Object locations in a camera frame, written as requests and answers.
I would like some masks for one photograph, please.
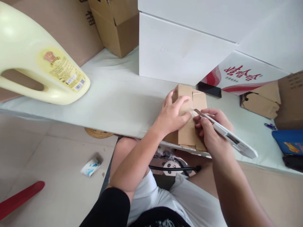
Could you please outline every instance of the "bottle label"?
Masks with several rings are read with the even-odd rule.
[[[44,72],[52,75],[74,92],[80,91],[85,84],[85,74],[58,48],[43,49],[39,52],[37,61]]]

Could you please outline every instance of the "laundry detergent bottle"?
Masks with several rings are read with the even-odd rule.
[[[33,90],[2,77],[8,69],[42,83],[44,89]],[[89,78],[43,27],[0,2],[0,87],[41,101],[67,105],[82,97],[89,86]]]

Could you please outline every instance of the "hand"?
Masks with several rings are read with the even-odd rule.
[[[174,103],[172,96],[175,90],[172,90],[162,103],[162,110],[157,117],[152,128],[160,134],[163,138],[176,130],[179,130],[183,127],[192,115],[190,112],[185,112],[183,116],[179,116],[179,110],[181,105],[190,99],[189,96],[180,96]]]
[[[213,118],[216,122],[220,123],[231,132],[234,131],[234,126],[221,110],[203,109],[201,110],[201,113],[209,114],[208,116]],[[201,118],[200,116],[196,116],[194,117],[194,121],[197,123],[196,128],[201,129],[199,135],[204,136],[204,143],[213,158],[225,158],[226,156],[235,157],[233,147],[224,137],[220,136],[215,131],[210,120],[206,117]]]

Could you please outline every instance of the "white table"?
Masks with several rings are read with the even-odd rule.
[[[84,64],[91,80],[88,92],[78,101],[59,106],[20,97],[0,103],[0,113],[36,120],[56,120],[84,127],[142,138],[155,121],[167,93],[176,83],[138,76],[139,48],[120,59],[104,49]],[[299,172],[285,167],[282,153],[264,118],[240,107],[238,96],[222,92],[218,99],[207,95],[208,107],[221,109],[235,126],[235,133],[259,154],[249,159],[235,151],[237,160],[273,171]]]

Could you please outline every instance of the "round wooden object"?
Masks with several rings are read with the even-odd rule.
[[[96,130],[96,129],[90,129],[90,128],[84,128],[85,131],[94,138],[97,139],[103,139],[103,138],[107,138],[113,135],[113,133],[110,132],[104,132],[104,131],[100,131],[100,130]]]

